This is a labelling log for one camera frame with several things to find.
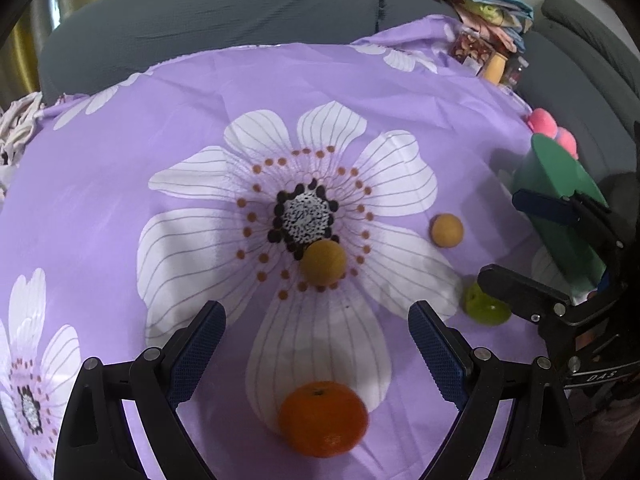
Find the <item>pink plush toy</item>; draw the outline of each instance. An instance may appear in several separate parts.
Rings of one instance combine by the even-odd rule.
[[[535,134],[543,134],[550,139],[554,139],[567,150],[569,155],[576,160],[578,159],[578,146],[575,142],[575,137],[567,129],[558,127],[556,120],[545,109],[536,108],[533,110],[527,120],[527,126]]]

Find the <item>green bucket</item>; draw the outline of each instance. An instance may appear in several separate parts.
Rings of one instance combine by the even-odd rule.
[[[593,179],[577,160],[553,139],[535,134],[531,150],[513,176],[512,192],[529,189],[560,198],[582,192],[607,205]],[[529,217],[560,272],[574,292],[593,290],[598,286],[605,265],[593,249],[574,229],[536,217]]]

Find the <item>green lime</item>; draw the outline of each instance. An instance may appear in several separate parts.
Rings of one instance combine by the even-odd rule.
[[[497,326],[511,317],[509,305],[485,294],[478,282],[465,291],[466,314],[483,325]]]

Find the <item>silver bolt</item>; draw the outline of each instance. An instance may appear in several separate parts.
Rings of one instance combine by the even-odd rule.
[[[155,361],[160,357],[160,349],[156,347],[147,348],[142,357],[145,358],[145,361]]]
[[[566,314],[566,307],[562,303],[556,303],[554,305],[554,312],[556,313],[556,316],[562,317]]]
[[[488,361],[491,359],[491,351],[487,348],[478,347],[474,350],[474,355],[481,361]]]
[[[582,363],[580,362],[580,358],[577,355],[574,355],[571,359],[567,361],[566,365],[569,368],[569,370],[571,370],[571,373],[575,374],[580,369],[581,364]]]
[[[98,359],[96,359],[95,357],[89,357],[84,362],[84,368],[86,370],[93,370],[95,367],[97,367],[97,365],[98,365]]]
[[[538,366],[543,370],[549,370],[549,368],[551,368],[551,361],[546,357],[539,357],[537,358],[536,362],[538,363]]]

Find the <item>yellow curtain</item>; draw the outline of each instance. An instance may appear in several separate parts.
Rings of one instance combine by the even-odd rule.
[[[51,31],[95,0],[34,0],[0,48],[0,107],[39,90],[38,53]]]

